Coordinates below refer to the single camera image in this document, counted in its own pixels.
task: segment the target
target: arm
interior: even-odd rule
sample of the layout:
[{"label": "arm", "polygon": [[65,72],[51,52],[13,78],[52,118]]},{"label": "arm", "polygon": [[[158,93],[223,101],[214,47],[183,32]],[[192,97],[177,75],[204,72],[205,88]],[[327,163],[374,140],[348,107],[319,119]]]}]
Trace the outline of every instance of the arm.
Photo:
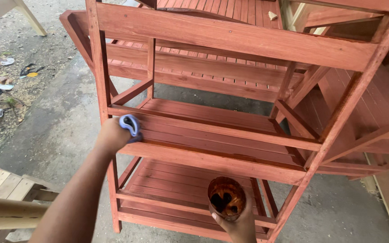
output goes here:
[{"label": "arm", "polygon": [[131,138],[118,120],[103,123],[93,150],[46,211],[30,243],[91,242],[109,162]]}]

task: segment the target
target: concrete floor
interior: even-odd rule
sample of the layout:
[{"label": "concrete floor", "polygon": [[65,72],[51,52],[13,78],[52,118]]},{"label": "concrete floor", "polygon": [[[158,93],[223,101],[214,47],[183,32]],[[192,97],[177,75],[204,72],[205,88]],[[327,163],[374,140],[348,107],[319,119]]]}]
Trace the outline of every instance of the concrete floor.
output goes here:
[{"label": "concrete floor", "polygon": [[[137,82],[116,77],[112,80],[119,91]],[[155,96],[263,115],[271,109],[267,102],[160,84],[156,85]],[[144,97],[144,93],[140,94],[128,105],[135,106]],[[94,78],[77,54],[30,108],[13,138],[0,148],[0,168],[63,188],[91,150],[99,129]],[[128,155],[117,156],[119,174],[130,160]],[[290,186],[273,182],[271,187],[281,205]],[[9,239],[27,240],[31,232],[17,230]],[[93,242],[219,241],[125,222],[120,234],[113,233],[104,181]],[[382,201],[368,193],[359,181],[316,174],[276,242],[389,243],[389,217]]]}]

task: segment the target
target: wooden leg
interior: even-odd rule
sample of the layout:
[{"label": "wooden leg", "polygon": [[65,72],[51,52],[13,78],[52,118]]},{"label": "wooden leg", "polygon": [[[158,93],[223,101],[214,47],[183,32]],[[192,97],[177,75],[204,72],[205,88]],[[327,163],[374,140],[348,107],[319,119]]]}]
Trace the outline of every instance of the wooden leg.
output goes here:
[{"label": "wooden leg", "polygon": [[40,25],[38,20],[35,18],[35,16],[31,13],[30,9],[27,7],[27,5],[23,2],[23,0],[13,0],[16,3],[16,9],[25,15],[26,19],[28,20],[29,24],[32,26],[32,28],[37,32],[37,35],[39,36],[46,36],[47,33],[43,29],[43,27]]}]

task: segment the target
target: wooden bench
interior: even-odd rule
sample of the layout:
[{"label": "wooden bench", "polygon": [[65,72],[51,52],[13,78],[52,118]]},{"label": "wooden bench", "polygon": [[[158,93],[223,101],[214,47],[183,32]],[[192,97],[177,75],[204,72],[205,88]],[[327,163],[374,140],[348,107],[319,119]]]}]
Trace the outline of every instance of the wooden bench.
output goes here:
[{"label": "wooden bench", "polygon": [[[54,186],[42,182],[34,177],[24,175],[20,177],[0,169],[0,198],[16,201],[32,202],[33,200],[53,201],[58,195]],[[0,230],[0,242],[4,242],[13,229]]]}]

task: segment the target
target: wooden post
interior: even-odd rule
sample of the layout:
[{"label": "wooden post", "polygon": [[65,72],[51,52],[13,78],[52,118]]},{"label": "wooden post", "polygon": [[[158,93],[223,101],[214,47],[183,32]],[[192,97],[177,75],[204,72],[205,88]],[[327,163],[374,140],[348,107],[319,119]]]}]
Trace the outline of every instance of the wooden post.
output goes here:
[{"label": "wooden post", "polygon": [[35,228],[48,205],[0,199],[0,230]]}]

